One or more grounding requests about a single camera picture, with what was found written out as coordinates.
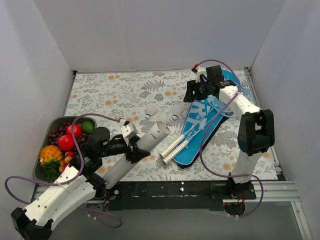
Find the white shuttlecock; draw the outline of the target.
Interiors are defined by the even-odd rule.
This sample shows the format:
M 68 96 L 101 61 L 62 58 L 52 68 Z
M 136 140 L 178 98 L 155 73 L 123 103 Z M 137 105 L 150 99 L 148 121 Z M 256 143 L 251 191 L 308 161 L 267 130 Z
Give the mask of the white shuttlecock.
M 180 104 L 175 104 L 172 106 L 172 114 L 171 114 L 171 119 L 173 121 L 176 121 L 179 117 L 179 115 L 181 114 L 181 112 L 183 111 L 184 106 L 180 105 Z
M 148 104 L 146 106 L 145 118 L 149 120 L 151 116 L 158 110 L 158 107 L 154 104 Z

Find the white shuttlecock tube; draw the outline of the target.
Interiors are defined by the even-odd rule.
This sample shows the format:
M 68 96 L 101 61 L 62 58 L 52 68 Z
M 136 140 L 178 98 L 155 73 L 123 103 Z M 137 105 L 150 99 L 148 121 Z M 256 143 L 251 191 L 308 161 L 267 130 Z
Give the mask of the white shuttlecock tube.
M 106 189 L 112 189 L 139 161 L 150 156 L 151 151 L 170 133 L 165 123 L 157 121 L 137 142 L 133 143 L 129 152 L 104 174 Z

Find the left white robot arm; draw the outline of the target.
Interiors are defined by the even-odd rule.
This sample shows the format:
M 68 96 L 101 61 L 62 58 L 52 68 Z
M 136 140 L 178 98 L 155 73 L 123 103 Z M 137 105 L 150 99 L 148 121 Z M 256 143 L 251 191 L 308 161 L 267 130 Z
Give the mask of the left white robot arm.
M 137 136 L 133 124 L 110 137 L 106 127 L 97 127 L 63 173 L 33 202 L 11 213 L 14 228 L 25 240 L 47 240 L 58 223 L 94 198 L 101 200 L 140 160 L 167 135 L 148 130 Z

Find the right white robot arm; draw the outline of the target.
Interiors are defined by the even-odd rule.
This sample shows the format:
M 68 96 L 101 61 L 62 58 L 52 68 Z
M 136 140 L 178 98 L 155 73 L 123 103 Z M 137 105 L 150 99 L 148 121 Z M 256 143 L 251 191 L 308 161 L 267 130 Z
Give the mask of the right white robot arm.
M 225 80 L 219 65 L 192 68 L 195 80 L 187 82 L 185 103 L 218 98 L 240 120 L 237 142 L 240 149 L 235 167 L 226 175 L 224 184 L 213 184 L 210 194 L 215 197 L 228 195 L 232 199 L 244 196 L 251 190 L 253 171 L 261 158 L 275 143 L 274 114 L 251 103 L 243 94 L 241 82 Z

